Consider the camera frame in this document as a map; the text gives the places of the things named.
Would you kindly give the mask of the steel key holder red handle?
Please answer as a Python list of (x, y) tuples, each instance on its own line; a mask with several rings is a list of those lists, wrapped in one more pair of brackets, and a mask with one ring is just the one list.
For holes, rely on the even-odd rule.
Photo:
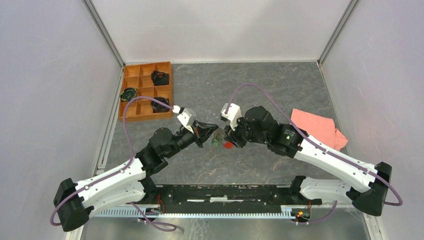
[(211, 137), (210, 145), (213, 147), (222, 146), (225, 149), (231, 149), (234, 147), (234, 144), (225, 140), (225, 134), (220, 131), (215, 131)]

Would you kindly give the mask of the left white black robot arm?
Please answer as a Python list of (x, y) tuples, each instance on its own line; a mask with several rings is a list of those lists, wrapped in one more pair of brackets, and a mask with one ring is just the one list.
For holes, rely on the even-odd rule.
[(199, 148), (218, 129), (217, 124), (194, 121), (193, 130), (158, 128), (148, 144), (121, 165), (100, 175), (74, 182), (64, 179), (58, 186), (50, 217), (53, 226), (71, 232), (100, 212), (127, 203), (153, 203), (157, 190), (151, 176), (168, 166), (167, 159), (191, 144)]

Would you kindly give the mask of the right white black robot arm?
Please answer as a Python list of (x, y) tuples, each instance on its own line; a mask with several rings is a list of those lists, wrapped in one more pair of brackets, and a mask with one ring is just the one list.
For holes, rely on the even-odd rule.
[(351, 202), (361, 212), (380, 217), (389, 191), (392, 166), (380, 162), (371, 164), (337, 151), (306, 131), (288, 123), (278, 123), (263, 106), (241, 108), (226, 103), (221, 119), (225, 140), (238, 148), (247, 143), (265, 145), (276, 155), (314, 165), (337, 179), (314, 179), (297, 176), (289, 189), (289, 199), (295, 204), (306, 200)]

